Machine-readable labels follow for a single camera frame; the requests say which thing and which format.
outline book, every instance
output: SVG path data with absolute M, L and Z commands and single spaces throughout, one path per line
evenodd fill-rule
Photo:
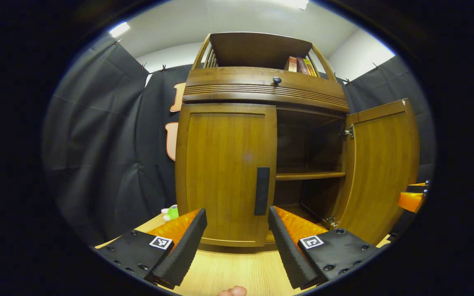
M 310 75 L 314 77 L 318 77 L 316 70 L 314 69 L 314 67 L 312 67 L 312 63 L 310 62 L 310 60 L 308 58 L 303 58 L 303 60 L 304 60 L 304 63 L 307 65 L 308 72 L 310 72 Z
M 310 75 L 307 65 L 305 64 L 303 58 L 297 58 L 297 71 L 306 75 Z
M 284 65 L 285 71 L 290 72 L 297 72 L 297 60 L 293 56 L 289 56 L 288 60 L 286 61 L 286 65 Z

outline cabinet door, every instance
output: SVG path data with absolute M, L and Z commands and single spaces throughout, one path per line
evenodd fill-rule
M 346 118 L 354 138 L 346 141 L 346 176 L 333 215 L 371 244 L 392 229 L 403 209 L 400 192 L 416 183 L 419 140 L 410 101 L 403 99 Z
M 175 177 L 179 214 L 205 208 L 203 243 L 262 246 L 268 231 L 267 207 L 273 202 L 277 157 L 275 106 L 259 104 L 185 104 L 179 118 Z M 258 167 L 263 203 L 256 200 Z M 256 202 L 260 212 L 256 215 Z

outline stuffed toy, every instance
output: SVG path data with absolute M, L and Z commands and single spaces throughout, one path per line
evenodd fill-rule
M 177 205 L 174 204 L 170 208 L 163 208 L 161 210 L 162 214 L 164 214 L 164 220 L 166 222 L 177 219 L 179 217 L 179 210 L 177 209 Z

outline metal hinge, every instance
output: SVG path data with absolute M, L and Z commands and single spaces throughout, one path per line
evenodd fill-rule
M 354 138 L 354 126 L 351 124 L 349 126 L 349 129 L 344 129 L 342 133 L 340 133 L 340 136 L 344 137 L 346 139 L 346 136 L 350 136 L 351 139 Z
M 332 229 L 336 229 L 337 228 L 337 225 L 339 224 L 340 221 L 334 221 L 335 220 L 335 216 L 332 216 L 332 217 L 328 217 L 325 219 L 326 222 L 330 223 L 330 227 Z

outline wooden table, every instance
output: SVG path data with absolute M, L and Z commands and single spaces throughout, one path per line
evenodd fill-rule
M 160 214 L 135 229 L 150 231 L 165 223 L 162 217 L 163 214 Z M 218 292 L 235 285 L 245 287 L 247 296 L 291 296 L 302 291 L 299 288 L 292 289 L 275 244 L 264 247 L 222 247 L 201 243 L 180 287 L 174 290 L 161 287 L 181 295 L 216 296 Z

